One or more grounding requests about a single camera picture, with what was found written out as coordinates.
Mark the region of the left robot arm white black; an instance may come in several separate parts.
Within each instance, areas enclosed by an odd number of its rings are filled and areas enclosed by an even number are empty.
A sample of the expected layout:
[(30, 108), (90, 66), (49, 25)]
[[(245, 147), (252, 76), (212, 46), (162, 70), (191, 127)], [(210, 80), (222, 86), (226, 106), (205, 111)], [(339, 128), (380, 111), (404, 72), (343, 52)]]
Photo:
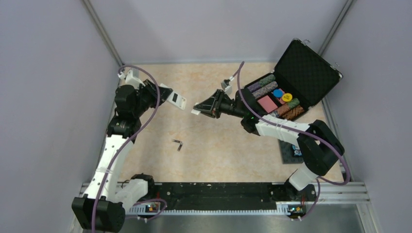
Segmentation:
[(142, 129), (140, 117), (173, 95), (173, 89), (164, 84), (156, 87), (149, 80), (138, 86), (125, 84), (116, 89), (115, 114), (107, 126), (101, 159), (85, 192), (71, 204), (84, 230), (118, 233), (136, 202), (141, 198), (146, 201), (154, 198), (156, 188), (152, 176), (138, 175), (123, 191), (117, 191), (118, 179), (135, 143), (135, 133)]

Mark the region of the white remote control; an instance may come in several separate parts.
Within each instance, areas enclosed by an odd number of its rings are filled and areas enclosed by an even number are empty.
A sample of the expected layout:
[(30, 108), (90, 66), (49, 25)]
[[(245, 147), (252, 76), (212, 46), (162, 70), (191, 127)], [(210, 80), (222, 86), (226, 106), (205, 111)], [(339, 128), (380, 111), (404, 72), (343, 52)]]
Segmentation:
[(175, 107), (181, 110), (185, 110), (186, 104), (187, 104), (187, 99), (185, 97), (183, 97), (182, 95), (180, 95), (179, 93), (174, 91), (172, 88), (166, 86), (163, 83), (160, 84), (160, 87), (166, 88), (172, 91), (170, 95), (168, 96), (168, 98), (166, 99), (167, 102), (169, 102), (170, 104), (174, 105)]

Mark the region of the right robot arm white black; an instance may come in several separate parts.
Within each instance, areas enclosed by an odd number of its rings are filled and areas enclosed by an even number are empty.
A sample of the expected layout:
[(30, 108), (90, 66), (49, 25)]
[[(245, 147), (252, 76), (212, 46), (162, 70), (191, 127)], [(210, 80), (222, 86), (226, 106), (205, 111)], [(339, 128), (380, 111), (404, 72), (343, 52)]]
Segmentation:
[(285, 194), (291, 200), (304, 195), (305, 187), (320, 176), (326, 175), (344, 154), (344, 147), (321, 120), (313, 123), (298, 123), (273, 115), (260, 116), (256, 111), (257, 101), (252, 94), (242, 89), (231, 99), (223, 90), (216, 92), (193, 106), (192, 113), (211, 118), (222, 114), (241, 118), (241, 125), (258, 136), (269, 136), (297, 146), (303, 163), (285, 182)]

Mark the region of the white battery cover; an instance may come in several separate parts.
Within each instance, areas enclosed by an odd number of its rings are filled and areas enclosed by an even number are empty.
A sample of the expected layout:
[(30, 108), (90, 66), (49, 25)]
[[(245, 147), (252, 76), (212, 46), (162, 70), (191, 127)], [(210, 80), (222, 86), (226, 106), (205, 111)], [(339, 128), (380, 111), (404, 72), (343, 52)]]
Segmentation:
[(192, 109), (192, 110), (191, 110), (191, 113), (192, 113), (192, 114), (195, 114), (195, 115), (199, 115), (199, 114), (201, 113), (201, 111)]

